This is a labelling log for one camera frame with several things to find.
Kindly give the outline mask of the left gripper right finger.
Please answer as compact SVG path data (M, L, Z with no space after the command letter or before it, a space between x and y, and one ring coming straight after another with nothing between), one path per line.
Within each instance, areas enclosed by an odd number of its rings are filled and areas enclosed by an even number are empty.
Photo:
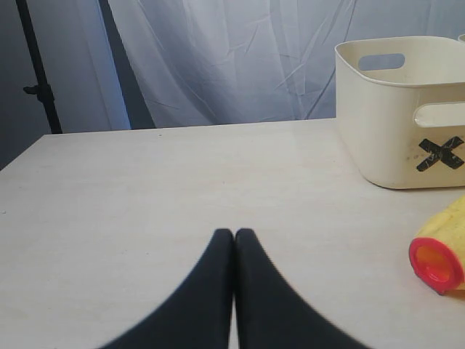
M357 348L281 276L255 232L235 234L235 312L240 348Z

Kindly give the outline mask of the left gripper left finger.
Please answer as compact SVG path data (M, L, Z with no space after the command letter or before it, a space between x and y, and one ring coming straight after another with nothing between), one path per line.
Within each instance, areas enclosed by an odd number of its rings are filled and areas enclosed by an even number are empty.
M184 281L104 348L227 348L233 309L233 233L214 231Z

